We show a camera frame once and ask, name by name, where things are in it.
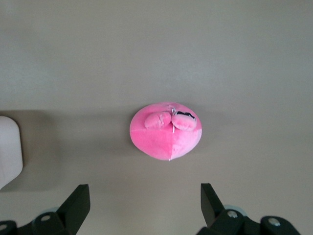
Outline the white box lid grey latches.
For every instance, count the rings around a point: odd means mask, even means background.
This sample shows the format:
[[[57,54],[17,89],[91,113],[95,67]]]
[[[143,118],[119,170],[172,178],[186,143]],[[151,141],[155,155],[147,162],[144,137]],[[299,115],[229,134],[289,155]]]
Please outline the white box lid grey latches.
[[[17,123],[0,116],[0,190],[22,172],[22,142]]]

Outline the pink plush toy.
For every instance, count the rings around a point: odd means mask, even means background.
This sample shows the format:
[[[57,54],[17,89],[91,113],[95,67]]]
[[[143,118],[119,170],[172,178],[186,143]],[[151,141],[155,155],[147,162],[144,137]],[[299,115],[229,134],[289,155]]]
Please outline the pink plush toy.
[[[130,123],[130,137],[142,152],[171,161],[196,147],[202,136],[199,117],[175,102],[150,104],[140,109]]]

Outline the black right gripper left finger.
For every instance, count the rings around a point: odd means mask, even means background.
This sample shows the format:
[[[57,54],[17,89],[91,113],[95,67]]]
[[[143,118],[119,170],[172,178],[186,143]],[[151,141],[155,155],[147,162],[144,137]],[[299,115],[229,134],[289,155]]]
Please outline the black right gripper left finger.
[[[57,211],[43,213],[32,221],[33,235],[76,235],[89,211],[89,186],[79,185]]]

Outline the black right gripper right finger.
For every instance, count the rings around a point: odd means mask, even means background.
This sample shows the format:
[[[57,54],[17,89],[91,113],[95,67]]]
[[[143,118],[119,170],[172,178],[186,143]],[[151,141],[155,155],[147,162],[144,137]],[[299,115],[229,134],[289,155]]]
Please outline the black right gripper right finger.
[[[210,183],[201,184],[201,211],[206,226],[198,235],[260,235],[260,224],[236,209],[226,209]]]

